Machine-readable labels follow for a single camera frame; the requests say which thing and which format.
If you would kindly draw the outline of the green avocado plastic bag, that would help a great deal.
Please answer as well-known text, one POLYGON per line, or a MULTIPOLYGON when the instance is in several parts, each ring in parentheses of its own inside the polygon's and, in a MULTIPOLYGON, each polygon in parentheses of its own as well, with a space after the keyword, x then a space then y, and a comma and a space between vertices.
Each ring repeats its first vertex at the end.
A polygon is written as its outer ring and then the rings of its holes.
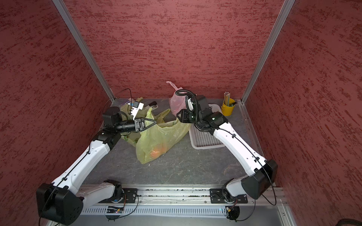
POLYGON ((141 164, 153 161, 150 152, 154 148, 163 148, 169 151, 175 144, 189 132, 191 125, 182 123, 178 119, 174 121, 156 124, 141 132, 141 138, 136 146, 136 155, 141 164))

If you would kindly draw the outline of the pink plastic bag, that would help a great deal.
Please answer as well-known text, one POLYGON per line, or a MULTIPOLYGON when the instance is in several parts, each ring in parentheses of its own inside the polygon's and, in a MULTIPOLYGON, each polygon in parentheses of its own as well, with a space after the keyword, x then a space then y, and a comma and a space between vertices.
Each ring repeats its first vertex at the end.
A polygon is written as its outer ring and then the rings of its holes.
POLYGON ((174 89, 175 92, 173 96, 169 99, 169 105, 171 112, 174 116, 177 115, 182 109, 186 109, 186 102, 185 102, 185 96, 177 96, 176 91, 183 89, 182 87, 176 87, 176 85, 171 81, 166 81, 166 83, 170 84, 174 89))

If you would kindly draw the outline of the orange red peach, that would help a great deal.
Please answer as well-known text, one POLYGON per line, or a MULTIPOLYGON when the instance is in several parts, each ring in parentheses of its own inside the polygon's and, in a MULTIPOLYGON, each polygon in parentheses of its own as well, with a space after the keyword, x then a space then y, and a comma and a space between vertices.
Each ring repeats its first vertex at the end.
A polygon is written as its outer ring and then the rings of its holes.
POLYGON ((154 148, 151 152, 150 152, 150 157, 152 160, 157 159, 159 156, 165 154, 167 152, 166 149, 163 148, 154 148))

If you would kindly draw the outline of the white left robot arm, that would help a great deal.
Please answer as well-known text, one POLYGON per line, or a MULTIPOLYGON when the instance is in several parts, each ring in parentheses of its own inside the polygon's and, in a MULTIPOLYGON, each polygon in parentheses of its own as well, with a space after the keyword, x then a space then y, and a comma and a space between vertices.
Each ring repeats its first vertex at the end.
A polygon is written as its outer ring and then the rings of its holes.
POLYGON ((137 118, 141 107, 132 107, 131 116, 113 106, 103 114, 104 126, 91 139, 89 146, 79 158, 53 180, 41 184, 36 191, 39 218, 69 226, 80 216, 81 211, 103 200, 126 202, 122 184, 108 179, 85 192, 79 189, 90 172, 127 133, 140 132, 156 125, 156 120, 137 118))

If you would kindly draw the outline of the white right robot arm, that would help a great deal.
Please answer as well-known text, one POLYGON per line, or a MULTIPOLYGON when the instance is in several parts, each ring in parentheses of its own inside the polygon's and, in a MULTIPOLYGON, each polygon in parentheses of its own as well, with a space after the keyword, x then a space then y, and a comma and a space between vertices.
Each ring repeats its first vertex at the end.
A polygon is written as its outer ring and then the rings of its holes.
POLYGON ((208 132, 221 141, 239 161, 246 176, 231 179, 222 187, 226 202, 235 202, 238 196, 247 195, 255 200, 273 188, 278 165, 255 151, 233 128, 220 112, 213 112, 203 95, 196 95, 185 89, 178 90, 177 96, 185 98, 185 109, 177 113, 182 123, 193 124, 200 132, 208 132))

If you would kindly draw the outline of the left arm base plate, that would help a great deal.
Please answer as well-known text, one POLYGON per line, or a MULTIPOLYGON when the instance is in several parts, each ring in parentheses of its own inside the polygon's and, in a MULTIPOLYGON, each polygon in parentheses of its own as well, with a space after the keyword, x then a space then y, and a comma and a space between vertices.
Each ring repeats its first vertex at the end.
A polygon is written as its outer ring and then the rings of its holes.
POLYGON ((137 192, 136 188, 122 188, 119 190, 119 194, 108 199, 104 199, 99 203, 111 203, 111 204, 128 204, 136 203, 137 192))

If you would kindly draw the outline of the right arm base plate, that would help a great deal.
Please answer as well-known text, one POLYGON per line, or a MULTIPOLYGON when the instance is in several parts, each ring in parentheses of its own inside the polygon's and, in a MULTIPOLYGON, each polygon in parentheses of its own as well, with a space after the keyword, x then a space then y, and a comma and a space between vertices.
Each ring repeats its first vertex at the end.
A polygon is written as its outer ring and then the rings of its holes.
POLYGON ((239 196, 232 196, 226 189, 223 188, 211 188, 210 200, 211 203, 224 203, 224 204, 246 204, 248 198, 246 194, 239 196))

